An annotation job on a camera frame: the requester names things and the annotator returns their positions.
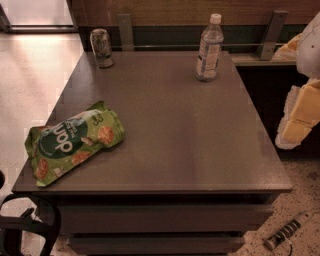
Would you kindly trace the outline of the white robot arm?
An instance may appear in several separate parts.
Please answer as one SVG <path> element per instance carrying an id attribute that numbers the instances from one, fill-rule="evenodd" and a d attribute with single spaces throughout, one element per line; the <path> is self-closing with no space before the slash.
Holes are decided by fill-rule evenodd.
<path id="1" fill-rule="evenodd" d="M 302 33 L 280 47 L 273 59 L 295 61 L 297 71 L 308 77 L 302 87 L 291 87 L 277 129 L 276 146 L 291 150 L 320 122 L 320 13 Z"/>

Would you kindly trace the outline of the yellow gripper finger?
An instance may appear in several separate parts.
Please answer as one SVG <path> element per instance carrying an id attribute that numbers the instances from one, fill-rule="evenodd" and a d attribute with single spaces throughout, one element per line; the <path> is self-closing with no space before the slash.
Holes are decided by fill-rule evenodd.
<path id="1" fill-rule="evenodd" d="M 280 149 L 291 150 L 320 122 L 320 80 L 309 79 L 302 87 L 292 86 L 283 112 L 275 144 Z"/>
<path id="2" fill-rule="evenodd" d="M 302 34 L 296 35 L 286 44 L 278 48 L 274 53 L 272 59 L 274 61 L 295 61 L 301 36 Z"/>

